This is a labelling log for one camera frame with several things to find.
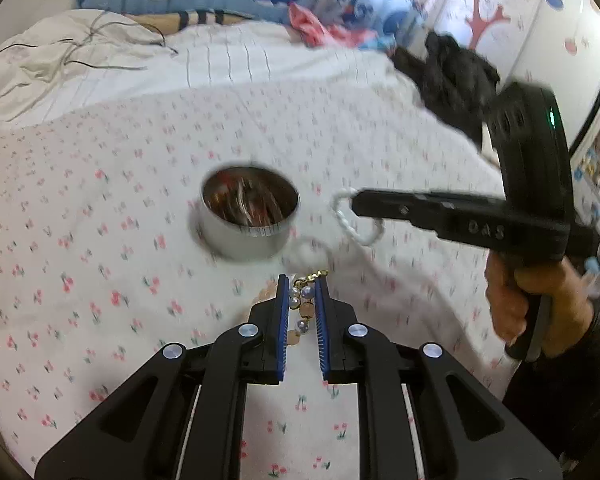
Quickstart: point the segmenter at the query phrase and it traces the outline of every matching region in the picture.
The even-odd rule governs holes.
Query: hand
[[[554,298],[551,321],[542,341],[547,357],[556,357],[585,335],[593,320],[593,307],[580,276],[567,258],[560,263],[518,269],[513,284],[510,270],[496,253],[490,253],[484,271],[487,300],[495,333],[507,344],[515,343],[526,330],[528,302],[520,291],[549,294]]]

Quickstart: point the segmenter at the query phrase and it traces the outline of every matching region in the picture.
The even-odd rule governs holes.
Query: device handle
[[[529,310],[525,316],[526,330],[513,345],[505,348],[505,352],[513,359],[532,363],[540,357],[542,340],[551,320],[554,298],[547,294],[529,294],[524,291],[523,294],[529,303]]]

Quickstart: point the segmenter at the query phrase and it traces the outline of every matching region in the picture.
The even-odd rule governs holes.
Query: round metal bowl
[[[212,199],[232,178],[257,178],[273,194],[283,219],[265,227],[246,227],[225,220],[212,209]],[[209,174],[202,183],[200,229],[209,246],[232,260],[269,258],[285,245],[299,198],[296,188],[282,175],[257,166],[225,166]]]

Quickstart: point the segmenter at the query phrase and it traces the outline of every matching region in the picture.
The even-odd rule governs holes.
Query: bowl rim
[[[211,180],[211,178],[213,176],[215,176],[216,174],[220,173],[221,171],[231,170],[233,168],[255,168],[257,170],[268,171],[269,173],[273,174],[274,176],[281,178],[287,184],[289,184],[289,186],[291,187],[293,192],[296,194],[296,207],[282,221],[277,222],[272,225],[264,226],[264,227],[241,226],[238,224],[234,224],[233,222],[229,222],[228,220],[225,220],[224,218],[218,216],[205,202],[205,193],[204,193],[205,186]],[[300,209],[300,194],[298,193],[298,189],[296,188],[296,186],[294,186],[294,184],[291,182],[291,180],[289,180],[284,174],[276,171],[272,167],[266,166],[263,164],[245,164],[244,162],[237,162],[237,163],[227,163],[227,164],[223,164],[222,166],[218,166],[218,167],[214,168],[213,170],[209,171],[203,177],[202,182],[200,184],[200,202],[202,202],[204,209],[208,213],[210,213],[211,216],[215,220],[218,220],[225,227],[227,227],[235,232],[239,232],[241,234],[245,234],[245,235],[251,236],[251,237],[267,237],[267,236],[273,236],[279,232],[282,232],[289,226],[289,224],[291,224],[291,222],[296,217],[298,210]]]

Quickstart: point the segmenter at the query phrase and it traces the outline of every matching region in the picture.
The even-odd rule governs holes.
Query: red tree decal
[[[472,38],[471,38],[471,43],[469,43],[469,48],[471,50],[475,50],[475,48],[478,46],[478,42],[480,41],[480,38],[482,37],[482,35],[485,33],[485,31],[487,30],[487,28],[491,27],[491,25],[493,25],[494,23],[497,22],[510,22],[511,18],[509,16],[505,16],[502,11],[504,10],[504,7],[501,5],[498,5],[498,8],[496,9],[496,13],[493,15],[493,17],[490,20],[484,20],[482,18],[482,16],[480,15],[480,0],[474,0],[474,15],[472,16],[471,19],[466,18],[465,21],[467,23],[467,25],[469,25],[469,27],[471,27],[472,30]]]

